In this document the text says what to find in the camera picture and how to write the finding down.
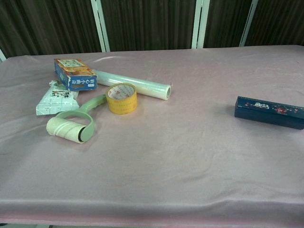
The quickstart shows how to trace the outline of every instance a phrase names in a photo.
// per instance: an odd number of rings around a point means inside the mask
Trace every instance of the dark blue box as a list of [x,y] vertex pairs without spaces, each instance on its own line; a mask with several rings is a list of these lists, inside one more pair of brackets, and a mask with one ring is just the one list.
[[234,116],[264,123],[304,129],[304,108],[270,101],[237,97]]

